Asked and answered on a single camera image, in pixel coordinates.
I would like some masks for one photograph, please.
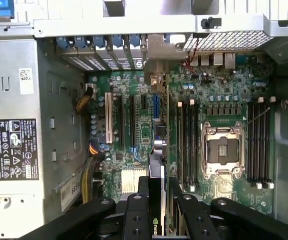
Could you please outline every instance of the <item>motherboard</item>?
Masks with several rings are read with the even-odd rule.
[[[177,66],[164,90],[145,84],[142,71],[94,73],[89,105],[90,145],[105,153],[94,177],[118,201],[148,175],[156,119],[169,131],[168,174],[207,204],[226,197],[264,214],[272,211],[274,63],[237,55],[236,68]]]

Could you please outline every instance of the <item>white sticker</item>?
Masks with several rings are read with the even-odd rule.
[[[71,204],[75,197],[80,193],[80,177],[79,172],[75,177],[70,179],[60,190],[60,197],[62,202],[62,212]]]
[[[20,94],[34,94],[34,82],[33,82],[33,69],[32,68],[20,68],[19,69],[20,80]]]

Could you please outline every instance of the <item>green circuit board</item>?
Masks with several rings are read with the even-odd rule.
[[[247,102],[265,96],[270,91],[268,84],[269,76],[274,71],[274,65],[271,61],[266,63],[250,63],[252,57],[246,57],[237,62],[236,72],[225,70],[223,67],[203,66],[196,67],[196,73],[199,77],[192,76],[182,67],[177,67],[167,75],[167,84],[169,86],[170,101],[170,162],[167,166],[172,176],[177,176],[177,137],[176,137],[176,104],[179,101],[195,99],[199,103],[199,124],[205,121],[212,126],[233,126],[237,121],[243,125],[247,124]],[[202,84],[203,74],[208,74],[208,84]],[[115,200],[120,199],[123,193],[122,171],[136,170],[138,173],[147,171],[148,154],[152,150],[152,119],[154,118],[154,94],[151,93],[151,87],[144,83],[142,71],[128,72],[103,72],[94,73],[89,76],[90,84],[96,85],[96,99],[89,109],[90,114],[96,114],[96,134],[90,133],[90,141],[95,143],[96,148],[106,153],[100,171],[103,173],[104,195],[112,197]],[[257,83],[267,83],[265,86],[258,87]],[[105,134],[105,105],[103,101],[104,94],[112,92],[114,96],[113,108],[113,129],[118,133],[109,150],[101,149],[103,146],[103,135]],[[147,106],[142,108],[142,95],[146,95]],[[120,112],[116,104],[118,96],[122,96],[123,112]],[[130,101],[129,97],[135,99],[135,121],[136,121],[136,149],[135,157],[130,142]],[[166,115],[166,95],[160,95],[160,115]],[[209,115],[207,109],[216,108],[234,108],[240,111],[238,115]],[[274,114],[271,114],[271,134],[274,129]],[[120,145],[120,121],[124,122],[124,144]],[[247,128],[245,129],[245,138],[247,139]],[[273,148],[274,142],[271,141],[270,160],[273,166]],[[206,203],[210,203],[213,198],[227,197],[251,206],[264,214],[270,214],[272,211],[272,190],[256,189],[251,187],[246,180],[244,173],[240,179],[234,179],[231,175],[223,174],[212,176],[205,179],[201,170],[198,173],[199,187],[191,191],[185,188],[186,192],[192,192],[202,197]]]

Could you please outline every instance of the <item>cpu socket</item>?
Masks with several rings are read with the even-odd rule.
[[[205,122],[201,136],[203,174],[231,174],[239,179],[245,170],[245,135],[241,122],[234,126],[212,127]]]

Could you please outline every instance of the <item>blue bracket tab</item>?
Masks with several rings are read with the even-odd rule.
[[[94,45],[100,49],[106,46],[104,36],[93,36]]]
[[[61,47],[62,49],[69,49],[70,48],[69,40],[65,36],[57,37],[56,42],[57,42],[57,45],[59,47]]]
[[[14,0],[0,0],[0,16],[10,16],[15,18]]]
[[[137,47],[140,45],[140,38],[139,34],[130,34],[129,35],[129,43],[133,45],[134,47]]]
[[[112,35],[112,44],[116,47],[121,47],[123,45],[123,39],[121,35]]]
[[[76,36],[75,37],[75,46],[81,49],[85,49],[89,46],[87,40],[84,36]]]

